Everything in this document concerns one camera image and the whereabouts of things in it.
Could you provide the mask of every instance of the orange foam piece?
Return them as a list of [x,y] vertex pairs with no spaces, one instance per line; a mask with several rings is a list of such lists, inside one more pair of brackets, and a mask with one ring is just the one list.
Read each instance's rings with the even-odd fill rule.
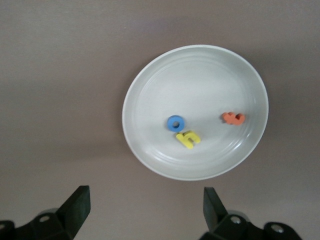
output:
[[222,114],[222,118],[227,124],[233,125],[241,125],[246,120],[245,115],[243,115],[242,113],[236,115],[234,112],[224,112]]

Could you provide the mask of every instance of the blue ring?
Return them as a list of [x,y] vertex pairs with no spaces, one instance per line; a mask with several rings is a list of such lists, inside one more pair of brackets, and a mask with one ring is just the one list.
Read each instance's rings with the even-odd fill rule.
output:
[[166,125],[170,131],[178,133],[185,128],[185,121],[181,116],[173,115],[168,118]]

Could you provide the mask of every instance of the screw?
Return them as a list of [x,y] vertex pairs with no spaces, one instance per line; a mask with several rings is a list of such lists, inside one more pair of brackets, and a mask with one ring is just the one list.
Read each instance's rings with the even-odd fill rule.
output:
[[42,217],[39,219],[39,222],[40,222],[40,223],[43,223],[43,222],[45,222],[45,221],[48,221],[49,219],[50,219],[49,216],[42,216]]
[[275,231],[275,232],[277,232],[277,233],[279,233],[279,234],[282,234],[285,230],[281,227],[281,226],[279,226],[278,224],[273,224],[272,226],[271,226],[271,228],[273,229],[273,231]]
[[232,216],[230,219],[234,224],[240,224],[241,223],[240,218],[238,218],[237,216]]

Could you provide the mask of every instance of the black metal bracket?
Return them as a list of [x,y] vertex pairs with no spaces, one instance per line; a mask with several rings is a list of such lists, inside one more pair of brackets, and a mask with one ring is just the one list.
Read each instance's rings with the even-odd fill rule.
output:
[[200,240],[302,240],[290,226],[268,222],[263,229],[237,214],[228,214],[213,187],[204,188],[203,214],[209,232]]
[[79,186],[55,213],[43,213],[15,228],[0,221],[0,240],[73,240],[90,213],[89,186]]

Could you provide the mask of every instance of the hole in blue ring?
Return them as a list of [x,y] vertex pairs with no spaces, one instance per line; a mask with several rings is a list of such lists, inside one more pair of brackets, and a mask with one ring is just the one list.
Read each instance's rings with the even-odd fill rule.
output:
[[172,127],[174,127],[175,129],[177,129],[180,126],[180,123],[178,121],[175,121],[174,123],[172,123]]

